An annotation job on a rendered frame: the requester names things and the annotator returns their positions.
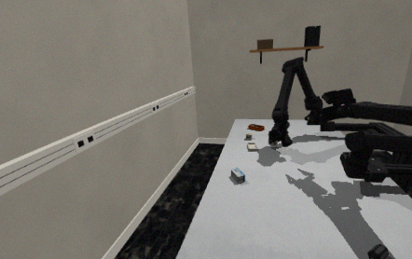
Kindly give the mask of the orange digital multimeter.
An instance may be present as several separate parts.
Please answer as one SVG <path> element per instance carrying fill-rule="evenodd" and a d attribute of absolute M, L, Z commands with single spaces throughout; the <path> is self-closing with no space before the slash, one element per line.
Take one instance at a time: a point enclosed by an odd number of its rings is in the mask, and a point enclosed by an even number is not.
<path fill-rule="evenodd" d="M 262 130 L 264 130 L 264 126 L 251 124 L 251 125 L 248 126 L 248 129 L 262 131 Z"/>

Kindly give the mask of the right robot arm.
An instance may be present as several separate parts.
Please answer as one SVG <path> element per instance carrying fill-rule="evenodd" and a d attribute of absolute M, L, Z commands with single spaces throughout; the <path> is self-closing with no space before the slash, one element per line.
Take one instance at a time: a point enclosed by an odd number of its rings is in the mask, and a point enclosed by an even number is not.
<path fill-rule="evenodd" d="M 306 74 L 302 62 L 303 60 L 303 57 L 296 58 L 290 61 L 286 61 L 282 66 L 284 78 L 282 81 L 279 99 L 275 104 L 275 108 L 272 112 L 272 119 L 274 120 L 274 123 L 276 123 L 274 124 L 274 127 L 271 129 L 271 135 L 273 138 L 277 140 L 281 139 L 283 147 L 288 147 L 293 143 L 288 135 L 289 132 L 287 130 L 290 126 L 289 122 L 287 122 L 289 120 L 287 110 L 295 73 L 306 96 L 304 100 L 306 110 L 310 110 L 312 112 L 314 110 L 319 110 L 323 108 L 322 99 L 320 99 L 320 96 L 316 96 L 312 90 L 312 87 L 310 85 L 308 76 Z"/>

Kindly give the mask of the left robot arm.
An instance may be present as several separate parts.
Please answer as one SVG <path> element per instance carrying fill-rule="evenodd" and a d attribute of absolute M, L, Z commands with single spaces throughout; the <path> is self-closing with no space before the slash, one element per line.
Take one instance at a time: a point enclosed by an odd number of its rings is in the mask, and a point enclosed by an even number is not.
<path fill-rule="evenodd" d="M 412 126 L 412 106 L 356 102 L 351 89 L 325 92 L 322 98 L 328 104 L 333 104 L 333 106 L 323 108 L 325 116 L 337 112 L 339 118 L 374 119 Z M 341 104 L 345 104 L 345 107 Z M 371 161 L 373 150 L 412 155 L 412 136 L 383 134 L 375 129 L 348 133 L 345 136 L 345 144 L 350 152 L 343 152 L 342 157 L 349 174 L 352 175 L 372 173 L 368 164 Z"/>

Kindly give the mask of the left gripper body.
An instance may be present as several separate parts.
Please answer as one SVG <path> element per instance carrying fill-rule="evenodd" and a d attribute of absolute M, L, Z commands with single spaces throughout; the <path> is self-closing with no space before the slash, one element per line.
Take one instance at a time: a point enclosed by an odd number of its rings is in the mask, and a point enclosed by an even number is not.
<path fill-rule="evenodd" d="M 322 123 L 328 122 L 328 121 L 331 121 L 331 120 L 334 120 L 334 119 L 339 119 L 339 117 L 337 116 L 337 112 L 335 114 L 325 116 L 323 109 L 315 110 L 314 115 L 315 115 L 316 120 L 319 119 L 318 114 L 322 115 L 322 119 L 321 119 Z"/>

